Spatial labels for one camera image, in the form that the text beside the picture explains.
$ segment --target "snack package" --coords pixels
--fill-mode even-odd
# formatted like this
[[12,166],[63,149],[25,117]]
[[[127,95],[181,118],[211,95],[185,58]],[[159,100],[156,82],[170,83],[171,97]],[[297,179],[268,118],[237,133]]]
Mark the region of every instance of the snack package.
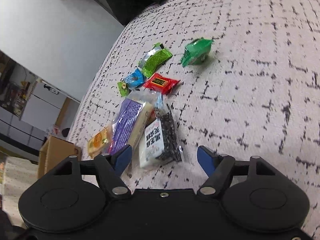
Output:
[[159,93],[152,91],[132,91],[122,102],[115,120],[114,134],[108,150],[113,155],[129,144],[134,152],[144,128],[157,101]]
[[166,95],[170,93],[172,88],[179,82],[180,80],[165,78],[158,73],[154,73],[151,78],[143,84],[143,86]]
[[112,140],[112,125],[109,123],[103,130],[98,132],[88,141],[88,154],[94,158],[102,153],[105,148],[109,148]]
[[199,65],[204,62],[211,50],[212,43],[212,40],[200,38],[187,44],[184,49],[183,57],[180,60],[182,66]]
[[121,97],[127,97],[129,95],[129,88],[124,81],[120,81],[117,83],[118,89],[120,91]]
[[142,74],[149,78],[156,71],[157,66],[172,57],[172,53],[162,43],[157,43],[139,62]]
[[137,151],[140,168],[151,170],[171,161],[182,161],[177,129],[170,109],[165,103],[155,107],[156,119],[144,130]]
[[156,104],[155,104],[155,107],[153,108],[150,116],[149,116],[149,119],[147,121],[147,124],[146,124],[146,127],[151,124],[156,118],[157,116],[159,116],[159,110],[162,108],[162,95],[159,94],[158,96],[158,99],[156,101]]
[[138,68],[124,79],[124,83],[126,83],[129,88],[138,87],[142,85],[143,82],[143,75]]

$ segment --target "screw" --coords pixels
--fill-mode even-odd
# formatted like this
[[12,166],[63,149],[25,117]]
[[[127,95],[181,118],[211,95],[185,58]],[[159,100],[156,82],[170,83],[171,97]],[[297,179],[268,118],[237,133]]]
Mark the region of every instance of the screw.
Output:
[[166,192],[160,193],[160,197],[169,197],[169,194]]
[[114,187],[112,192],[116,195],[123,195],[128,192],[128,189],[126,187]]
[[216,190],[213,187],[203,187],[200,189],[200,192],[203,195],[212,195],[216,192]]

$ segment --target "green candy wrapper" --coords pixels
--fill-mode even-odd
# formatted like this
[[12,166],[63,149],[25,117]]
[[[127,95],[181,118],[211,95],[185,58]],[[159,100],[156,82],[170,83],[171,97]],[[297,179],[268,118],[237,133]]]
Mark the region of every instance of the green candy wrapper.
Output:
[[184,49],[183,57],[180,60],[182,66],[199,65],[204,62],[211,50],[212,43],[212,40],[200,38],[187,44]]
[[156,71],[157,66],[171,57],[172,53],[162,43],[156,43],[153,49],[140,60],[138,67],[145,77],[150,78]]
[[118,89],[120,91],[120,95],[121,97],[127,97],[129,95],[129,88],[127,86],[127,84],[123,81],[120,81],[117,83],[118,85]]

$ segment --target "black seed package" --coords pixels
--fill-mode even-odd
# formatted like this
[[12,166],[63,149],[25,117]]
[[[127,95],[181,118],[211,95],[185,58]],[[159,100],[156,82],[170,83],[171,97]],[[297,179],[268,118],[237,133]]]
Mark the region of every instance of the black seed package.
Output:
[[170,109],[161,102],[155,107],[156,119],[144,130],[139,142],[140,168],[151,170],[171,161],[182,161],[177,129]]

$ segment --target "cardboard box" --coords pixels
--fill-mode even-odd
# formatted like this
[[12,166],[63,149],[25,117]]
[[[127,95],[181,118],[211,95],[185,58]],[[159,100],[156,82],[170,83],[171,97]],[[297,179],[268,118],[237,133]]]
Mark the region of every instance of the cardboard box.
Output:
[[81,148],[50,135],[39,151],[38,179],[70,155],[81,160]]

